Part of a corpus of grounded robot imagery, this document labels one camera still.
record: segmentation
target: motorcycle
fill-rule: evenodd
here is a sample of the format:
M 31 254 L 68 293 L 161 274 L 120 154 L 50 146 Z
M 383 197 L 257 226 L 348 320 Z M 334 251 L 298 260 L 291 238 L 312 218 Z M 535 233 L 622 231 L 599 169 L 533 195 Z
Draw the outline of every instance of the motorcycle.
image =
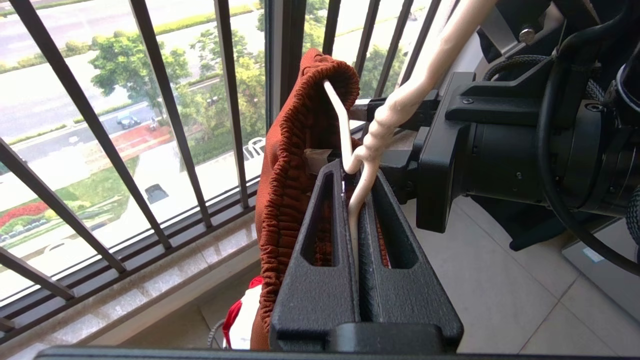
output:
M 155 131 L 157 129 L 157 127 L 158 127 L 158 121 L 154 117 L 152 117 L 151 118 L 151 124 L 149 124 L 149 129 L 151 131 Z

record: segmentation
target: red flower bed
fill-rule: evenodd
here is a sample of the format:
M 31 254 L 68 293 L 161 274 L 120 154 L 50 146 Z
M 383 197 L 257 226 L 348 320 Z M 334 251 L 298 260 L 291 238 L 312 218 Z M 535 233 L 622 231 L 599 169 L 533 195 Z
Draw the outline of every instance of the red flower bed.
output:
M 0 227 L 4 226 L 6 223 L 15 218 L 26 216 L 34 217 L 36 215 L 44 213 L 47 210 L 49 210 L 49 207 L 42 201 L 11 209 L 2 217 L 0 217 Z

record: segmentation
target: metal railing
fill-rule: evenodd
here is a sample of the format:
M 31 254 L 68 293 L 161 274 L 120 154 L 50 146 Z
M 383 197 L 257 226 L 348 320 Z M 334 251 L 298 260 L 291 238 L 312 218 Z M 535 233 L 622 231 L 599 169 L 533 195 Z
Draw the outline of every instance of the metal railing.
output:
M 187 137 L 180 120 L 178 106 L 173 96 L 147 4 L 144 0 L 129 0 L 129 2 L 147 51 L 148 60 L 161 91 L 161 98 L 173 128 L 178 150 L 184 161 L 189 183 L 195 194 L 197 207 L 163 222 L 164 227 L 158 222 L 33 5 L 26 0 L 10 0 L 16 14 L 29 34 L 31 34 L 118 176 L 124 182 L 131 197 L 149 222 L 151 230 L 134 236 L 133 238 L 136 241 L 132 241 L 121 249 L 109 250 L 96 239 L 92 231 L 87 228 L 65 202 L 27 166 L 26 162 L 4 140 L 0 139 L 0 158 L 5 166 L 24 184 L 28 185 L 44 203 L 55 211 L 99 255 L 97 260 L 88 265 L 70 274 L 53 279 L 0 247 L 0 265 L 13 270 L 39 287 L 37 290 L 31 291 L 17 300 L 0 307 L 0 343 L 22 334 L 56 314 L 109 288 L 118 281 L 139 272 L 146 266 L 237 220 L 255 208 L 255 195 L 259 179 L 247 180 L 244 171 L 228 0 L 215 0 L 214 6 L 230 114 L 230 128 L 234 142 L 234 162 L 239 186 L 227 190 L 209 202 L 205 201 L 200 181 L 198 180 L 195 164 L 191 157 Z M 382 94 L 388 81 L 400 38 L 410 16 L 412 3 L 413 0 L 404 0 L 402 5 L 376 88 L 376 96 Z M 415 68 L 418 55 L 433 23 L 439 4 L 440 0 L 432 0 L 429 6 L 425 21 L 415 41 L 414 50 L 408 59 L 406 70 L 402 76 L 402 83 L 411 76 Z M 358 75 L 362 75 L 364 69 L 379 6 L 380 0 L 370 0 L 355 62 Z M 305 8 L 306 1 L 265 0 L 267 128 L 286 101 L 298 76 L 303 46 Z M 340 0 L 329 0 L 323 43 L 323 52 L 325 54 L 332 54 L 339 13 Z

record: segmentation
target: marble window sill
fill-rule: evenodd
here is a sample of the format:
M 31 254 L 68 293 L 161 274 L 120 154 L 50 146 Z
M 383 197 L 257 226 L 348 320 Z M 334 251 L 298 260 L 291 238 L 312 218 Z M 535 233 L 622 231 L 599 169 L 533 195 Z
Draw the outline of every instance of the marble window sill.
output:
M 246 215 L 0 345 L 0 358 L 31 360 L 47 347 L 95 343 L 105 333 L 139 316 L 164 299 L 179 297 L 181 290 L 204 277 L 211 277 L 216 272 L 221 273 L 218 278 L 228 277 L 229 269 L 224 268 L 225 264 L 241 254 L 246 258 L 244 262 L 257 261 L 257 237 L 253 218 L 253 213 Z M 197 294 L 191 291 L 187 296 L 190 295 Z M 159 320 L 162 316 L 156 317 L 149 321 Z

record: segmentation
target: black mount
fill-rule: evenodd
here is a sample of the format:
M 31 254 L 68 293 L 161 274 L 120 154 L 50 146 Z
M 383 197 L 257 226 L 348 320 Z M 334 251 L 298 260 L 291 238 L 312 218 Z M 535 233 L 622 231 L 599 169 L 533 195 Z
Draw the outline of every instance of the black mount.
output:
M 317 177 L 278 294 L 269 331 L 274 350 L 439 354 L 460 344 L 463 326 L 384 175 L 360 213 L 359 289 L 347 231 L 340 161 Z M 314 266 L 319 216 L 330 199 L 331 266 Z M 391 268 L 383 265 L 376 219 Z

